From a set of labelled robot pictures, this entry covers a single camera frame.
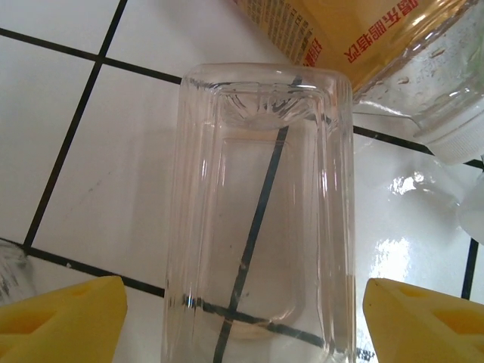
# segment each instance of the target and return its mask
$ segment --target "grout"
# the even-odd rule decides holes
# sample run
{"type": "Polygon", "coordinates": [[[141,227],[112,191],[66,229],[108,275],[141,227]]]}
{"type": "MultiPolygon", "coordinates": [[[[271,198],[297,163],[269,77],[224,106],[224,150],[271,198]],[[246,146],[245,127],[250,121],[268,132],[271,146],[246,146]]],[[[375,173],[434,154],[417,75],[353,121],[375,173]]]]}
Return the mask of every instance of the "grout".
{"type": "Polygon", "coordinates": [[[99,57],[106,57],[107,51],[109,50],[111,42],[113,41],[114,34],[116,33],[116,29],[118,28],[119,22],[121,21],[121,16],[123,15],[127,2],[128,0],[119,0],[116,11],[114,11],[111,24],[107,29],[106,36],[104,37],[103,44],[101,45],[101,49],[99,50],[99,54],[98,54],[99,57]]]}
{"type": "Polygon", "coordinates": [[[296,329],[294,327],[290,327],[284,324],[273,323],[271,320],[257,318],[243,312],[232,311],[222,306],[210,304],[209,302],[203,301],[202,299],[197,299],[196,302],[188,301],[188,303],[191,303],[190,307],[201,307],[202,310],[204,310],[205,312],[222,316],[225,320],[241,321],[246,324],[256,325],[261,329],[271,331],[272,333],[277,333],[280,335],[285,335],[286,337],[301,340],[303,342],[312,344],[313,346],[324,346],[323,338],[318,337],[315,334],[306,332],[304,330],[296,329]]]}
{"type": "MultiPolygon", "coordinates": [[[[397,138],[396,136],[383,134],[382,132],[365,129],[360,126],[353,126],[353,133],[355,133],[356,135],[365,136],[366,138],[374,138],[375,140],[386,142],[387,144],[404,147],[405,149],[418,151],[419,153],[433,156],[432,151],[430,151],[428,147],[422,144],[418,144],[417,142],[405,140],[403,138],[397,138]]],[[[471,160],[464,164],[484,170],[484,163],[481,160],[471,160]]]]}
{"type": "Polygon", "coordinates": [[[98,59],[98,56],[96,54],[89,53],[88,51],[81,51],[79,49],[67,47],[65,45],[60,45],[53,42],[48,42],[47,40],[35,38],[33,36],[26,36],[25,34],[12,32],[11,30],[3,28],[0,28],[0,36],[18,40],[20,42],[28,43],[31,45],[37,45],[41,48],[47,48],[52,51],[58,51],[60,53],[72,55],[74,57],[87,59],[88,61],[96,61],[98,59]]]}
{"type": "Polygon", "coordinates": [[[464,282],[462,284],[462,299],[470,299],[472,291],[472,283],[474,279],[474,271],[476,270],[477,252],[479,251],[479,243],[473,238],[470,239],[469,253],[467,254],[466,271],[464,274],[464,282]]]}
{"type": "Polygon", "coordinates": [[[61,173],[62,166],[64,164],[64,161],[66,160],[67,153],[69,152],[69,148],[73,142],[74,136],[76,135],[77,127],[81,122],[82,115],[84,114],[85,107],[88,103],[89,96],[92,93],[92,89],[94,88],[100,70],[101,63],[96,62],[95,65],[92,67],[91,74],[89,75],[84,91],[82,92],[82,96],[77,105],[76,112],[74,113],[69,129],[67,130],[64,142],[60,147],[59,154],[57,155],[57,159],[54,163],[54,167],[52,168],[44,192],[42,193],[42,196],[40,198],[39,205],[37,206],[37,210],[33,216],[32,222],[30,223],[30,227],[25,237],[25,241],[23,242],[26,253],[29,253],[29,249],[33,244],[37,231],[39,230],[42,217],[44,216],[45,210],[47,209],[48,201],[51,199],[55,184],[61,173]]]}
{"type": "Polygon", "coordinates": [[[27,254],[30,253],[31,247],[33,245],[33,241],[36,238],[37,231],[39,230],[40,223],[42,222],[42,217],[44,216],[44,213],[47,209],[48,202],[51,199],[52,192],[54,191],[55,185],[61,173],[62,166],[64,165],[64,162],[67,158],[67,154],[69,153],[70,145],[72,144],[73,139],[76,135],[77,128],[79,127],[79,124],[81,122],[81,118],[82,118],[82,115],[84,114],[85,108],[89,101],[89,97],[91,96],[96,80],[98,79],[98,76],[102,67],[101,59],[106,56],[109,46],[113,41],[114,34],[119,25],[119,21],[121,20],[121,16],[123,15],[124,9],[126,8],[127,1],[128,0],[119,0],[119,4],[116,8],[116,11],[114,12],[113,19],[111,20],[111,24],[107,30],[106,36],[104,37],[104,41],[101,46],[101,50],[99,51],[98,58],[95,61],[94,66],[92,67],[91,74],[89,75],[88,81],[85,84],[85,88],[84,88],[84,91],[82,92],[81,99],[77,104],[76,111],[74,112],[74,116],[70,123],[69,129],[67,130],[67,134],[64,139],[64,142],[60,147],[59,154],[57,155],[57,159],[55,160],[54,167],[52,168],[52,171],[48,178],[44,192],[42,193],[42,196],[40,198],[39,205],[37,206],[37,210],[33,216],[32,222],[30,223],[30,227],[25,237],[25,241],[23,242],[23,249],[27,254]]]}
{"type": "Polygon", "coordinates": [[[145,67],[135,66],[134,64],[122,62],[121,60],[105,58],[103,59],[103,63],[106,64],[107,66],[120,68],[122,70],[127,70],[129,72],[141,74],[143,76],[161,79],[162,81],[175,83],[176,85],[179,85],[180,83],[182,83],[181,77],[173,76],[172,74],[163,73],[157,70],[151,70],[145,67]]]}
{"type": "MultiPolygon", "coordinates": [[[[282,149],[287,136],[288,126],[279,130],[277,140],[275,142],[274,150],[272,152],[271,160],[265,174],[262,190],[259,195],[259,201],[257,203],[256,211],[250,226],[249,235],[247,236],[247,242],[240,259],[240,265],[235,278],[234,287],[232,288],[232,294],[230,303],[228,304],[228,311],[236,312],[240,302],[240,295],[245,285],[247,274],[249,273],[250,262],[252,260],[253,251],[256,247],[257,237],[264,219],[265,209],[268,205],[268,200],[271,195],[272,185],[274,184],[275,174],[278,170],[279,161],[281,159],[282,149]]],[[[232,328],[232,319],[225,318],[222,323],[222,328],[219,333],[215,352],[213,355],[213,363],[221,363],[227,347],[228,337],[232,328]]]]}
{"type": "MultiPolygon", "coordinates": [[[[3,237],[0,237],[0,240],[14,244],[23,250],[26,249],[23,244],[19,244],[18,242],[15,242],[13,240],[9,240],[3,237]]],[[[83,272],[85,274],[96,276],[99,278],[103,276],[114,276],[114,275],[120,276],[123,280],[123,283],[127,287],[131,287],[143,293],[149,293],[150,295],[154,295],[158,297],[165,296],[165,289],[163,289],[162,287],[154,286],[152,284],[147,284],[146,282],[135,280],[134,278],[128,278],[123,275],[115,274],[114,272],[104,270],[99,267],[87,265],[85,263],[75,261],[73,259],[68,259],[66,257],[55,255],[53,253],[50,253],[44,250],[39,250],[38,248],[30,247],[28,250],[29,250],[29,256],[36,257],[37,259],[41,259],[46,262],[54,263],[55,265],[63,266],[65,268],[70,268],[74,271],[83,272]]]]}

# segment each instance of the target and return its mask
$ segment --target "clear glass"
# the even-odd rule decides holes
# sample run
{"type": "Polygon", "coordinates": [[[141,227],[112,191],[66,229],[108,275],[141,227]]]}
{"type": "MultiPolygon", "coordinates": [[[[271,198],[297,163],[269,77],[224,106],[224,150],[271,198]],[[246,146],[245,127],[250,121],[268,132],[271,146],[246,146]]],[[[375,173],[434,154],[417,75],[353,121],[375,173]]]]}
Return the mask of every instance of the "clear glass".
{"type": "Polygon", "coordinates": [[[32,273],[22,249],[0,240],[0,306],[36,295],[32,273]]]}
{"type": "Polygon", "coordinates": [[[484,98],[482,19],[484,0],[468,0],[355,95],[358,111],[410,117],[420,129],[431,130],[480,102],[484,98]]]}
{"type": "Polygon", "coordinates": [[[355,360],[351,100],[303,67],[184,77],[163,362],[355,360]]]}

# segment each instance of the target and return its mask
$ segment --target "white tile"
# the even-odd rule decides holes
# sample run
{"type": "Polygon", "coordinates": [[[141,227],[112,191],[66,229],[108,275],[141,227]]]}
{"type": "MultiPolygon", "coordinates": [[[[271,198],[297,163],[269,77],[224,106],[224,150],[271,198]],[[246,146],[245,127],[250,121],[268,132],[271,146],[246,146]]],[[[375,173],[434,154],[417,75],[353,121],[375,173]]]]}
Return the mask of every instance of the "white tile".
{"type": "Polygon", "coordinates": [[[98,53],[118,0],[15,0],[0,4],[0,27],[98,53]]]}
{"type": "Polygon", "coordinates": [[[34,247],[163,287],[177,104],[102,67],[34,247]]]}
{"type": "Polygon", "coordinates": [[[355,126],[416,142],[414,135],[418,131],[418,127],[411,119],[396,116],[354,113],[353,122],[355,126]]]}
{"type": "MultiPolygon", "coordinates": [[[[39,293],[80,284],[95,278],[91,275],[31,258],[34,280],[39,293]]],[[[160,363],[163,299],[130,287],[128,314],[119,337],[113,363],[160,363]]]]}
{"type": "Polygon", "coordinates": [[[479,245],[470,299],[484,304],[484,244],[479,245]]]}
{"type": "Polygon", "coordinates": [[[177,76],[201,63],[288,63],[231,0],[128,2],[108,56],[177,76]]]}
{"type": "Polygon", "coordinates": [[[455,210],[478,175],[469,166],[444,166],[426,154],[355,137],[359,348],[374,352],[361,309],[369,278],[461,295],[469,237],[455,210]]]}
{"type": "Polygon", "coordinates": [[[0,237],[23,242],[93,63],[0,37],[0,64],[0,237]]]}

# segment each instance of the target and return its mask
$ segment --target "upside-down glass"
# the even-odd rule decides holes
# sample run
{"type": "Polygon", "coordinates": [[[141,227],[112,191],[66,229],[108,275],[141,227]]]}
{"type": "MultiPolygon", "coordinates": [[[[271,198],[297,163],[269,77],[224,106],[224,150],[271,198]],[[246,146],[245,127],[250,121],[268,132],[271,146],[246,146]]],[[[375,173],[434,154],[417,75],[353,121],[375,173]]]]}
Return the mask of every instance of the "upside-down glass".
{"type": "Polygon", "coordinates": [[[163,362],[354,361],[351,103],[323,70],[184,77],[163,362]]]}

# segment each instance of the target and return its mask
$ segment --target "water droplet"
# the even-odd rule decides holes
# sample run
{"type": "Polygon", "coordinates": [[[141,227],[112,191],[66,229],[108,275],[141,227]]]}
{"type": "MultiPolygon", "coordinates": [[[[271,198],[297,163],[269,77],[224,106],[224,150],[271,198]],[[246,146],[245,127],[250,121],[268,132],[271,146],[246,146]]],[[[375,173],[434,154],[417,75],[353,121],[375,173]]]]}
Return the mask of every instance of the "water droplet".
{"type": "Polygon", "coordinates": [[[410,82],[410,79],[408,77],[402,77],[397,81],[399,85],[406,85],[409,82],[410,82]]]}

